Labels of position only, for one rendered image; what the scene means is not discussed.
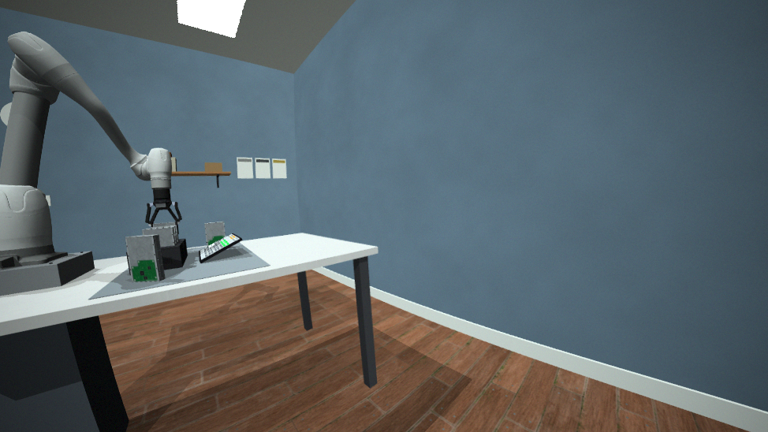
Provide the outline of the grey flat mat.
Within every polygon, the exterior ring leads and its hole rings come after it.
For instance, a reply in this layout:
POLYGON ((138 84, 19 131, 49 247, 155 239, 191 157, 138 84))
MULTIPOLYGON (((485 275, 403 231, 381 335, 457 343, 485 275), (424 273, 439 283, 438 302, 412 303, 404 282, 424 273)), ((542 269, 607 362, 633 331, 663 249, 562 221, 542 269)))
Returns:
POLYGON ((89 300, 270 266, 240 242, 200 263, 199 251, 204 248, 187 249, 188 256, 183 267, 164 270, 166 279, 161 281, 132 282, 128 268, 89 300))

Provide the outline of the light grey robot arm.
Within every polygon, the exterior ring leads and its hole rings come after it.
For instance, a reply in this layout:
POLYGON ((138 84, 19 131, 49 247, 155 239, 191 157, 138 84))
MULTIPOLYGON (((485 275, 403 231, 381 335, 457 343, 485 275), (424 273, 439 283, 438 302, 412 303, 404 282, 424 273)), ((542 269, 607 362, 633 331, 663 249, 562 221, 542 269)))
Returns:
POLYGON ((15 58, 0 167, 0 269, 44 264, 68 255, 54 251, 49 205, 37 188, 47 117, 59 92, 97 120, 134 174, 151 181, 151 189, 171 189, 172 174, 168 150, 153 148, 148 156, 136 152, 106 107, 50 44, 28 32, 10 35, 7 42, 15 58))

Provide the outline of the black status display screen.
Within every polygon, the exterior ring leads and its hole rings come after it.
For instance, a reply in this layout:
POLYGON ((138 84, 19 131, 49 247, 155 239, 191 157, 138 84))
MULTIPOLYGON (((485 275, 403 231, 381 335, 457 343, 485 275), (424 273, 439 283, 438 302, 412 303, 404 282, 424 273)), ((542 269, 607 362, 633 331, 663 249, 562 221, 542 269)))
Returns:
POLYGON ((233 245, 241 241, 242 241, 241 237, 235 235, 234 233, 231 233, 226 238, 224 237, 221 240, 218 240, 216 243, 213 243, 208 247, 205 247, 204 249, 200 250, 199 262, 203 263, 208 259, 214 257, 215 255, 221 253, 222 251, 232 247, 233 245))

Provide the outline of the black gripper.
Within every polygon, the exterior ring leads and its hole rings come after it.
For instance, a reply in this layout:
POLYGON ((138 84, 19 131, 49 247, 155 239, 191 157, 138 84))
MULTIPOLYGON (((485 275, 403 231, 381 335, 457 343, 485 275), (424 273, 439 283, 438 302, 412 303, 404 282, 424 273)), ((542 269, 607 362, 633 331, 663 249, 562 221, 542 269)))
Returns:
POLYGON ((153 203, 147 203, 147 215, 146 215, 145 222, 148 223, 148 225, 151 226, 151 228, 152 228, 153 227, 153 221, 155 220, 156 215, 159 212, 159 210, 168 210, 170 212, 170 214, 172 215, 172 217, 174 218, 174 220, 175 220, 175 224, 177 225, 177 232, 179 234, 178 224, 180 223, 180 220, 182 220, 182 217, 181 217, 180 211, 178 209, 177 202, 172 202, 171 199, 170 199, 170 189, 154 189, 153 190, 153 194, 154 194, 154 202, 153 203), (156 207, 155 206, 155 200, 157 200, 157 199, 169 200, 170 204, 166 204, 166 207, 156 207), (172 212, 172 210, 170 209, 171 204, 173 204, 175 206, 177 215, 179 217, 178 219, 175 216, 175 214, 172 212), (151 220, 149 221, 150 214, 151 214, 151 208, 152 208, 153 205, 156 207, 156 209, 155 209, 155 212, 154 212, 151 220))

